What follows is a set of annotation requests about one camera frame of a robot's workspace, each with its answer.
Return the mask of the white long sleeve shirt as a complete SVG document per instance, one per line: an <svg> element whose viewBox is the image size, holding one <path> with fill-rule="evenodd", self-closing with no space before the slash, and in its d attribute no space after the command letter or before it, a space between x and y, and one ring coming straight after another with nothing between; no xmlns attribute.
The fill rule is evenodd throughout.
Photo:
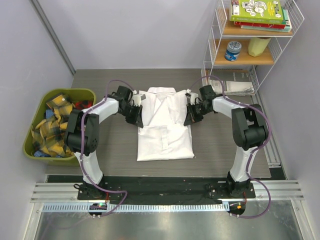
<svg viewBox="0 0 320 240"><path fill-rule="evenodd" d="M191 127L187 116L186 90L173 87L150 87L139 91L142 100L143 127L137 132L137 161L192 159Z"/></svg>

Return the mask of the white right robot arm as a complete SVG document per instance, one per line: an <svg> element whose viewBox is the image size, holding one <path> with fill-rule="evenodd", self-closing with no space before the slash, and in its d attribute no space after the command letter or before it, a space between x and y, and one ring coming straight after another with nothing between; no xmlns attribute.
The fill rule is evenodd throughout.
<svg viewBox="0 0 320 240"><path fill-rule="evenodd" d="M220 113L231 119L232 137L236 145L233 166L227 174L226 193L239 198L250 189L250 172L256 152L270 136L268 122L260 105L245 104L214 92L211 85L199 89L200 95L186 90L185 126L198 123L208 113Z"/></svg>

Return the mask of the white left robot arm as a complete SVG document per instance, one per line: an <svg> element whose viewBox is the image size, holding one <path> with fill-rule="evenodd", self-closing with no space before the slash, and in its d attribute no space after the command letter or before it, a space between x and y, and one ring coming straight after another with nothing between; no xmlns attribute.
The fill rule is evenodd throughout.
<svg viewBox="0 0 320 240"><path fill-rule="evenodd" d="M64 134L64 143L76 156L83 174L83 181L91 185L89 194L93 198L100 200L107 192L106 186L100 183L104 175L96 153L100 124L110 116L120 114L128 124L143 128L142 102L145 99L145 94L119 86L117 91L106 95L93 106L71 111Z"/></svg>

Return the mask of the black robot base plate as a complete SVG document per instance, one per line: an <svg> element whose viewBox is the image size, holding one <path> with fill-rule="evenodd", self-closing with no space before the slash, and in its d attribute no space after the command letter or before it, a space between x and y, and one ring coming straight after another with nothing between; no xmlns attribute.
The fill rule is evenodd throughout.
<svg viewBox="0 0 320 240"><path fill-rule="evenodd" d="M99 186L75 183L78 200L102 200L123 205L208 205L223 199L254 199L252 183L233 190L226 178L104 176Z"/></svg>

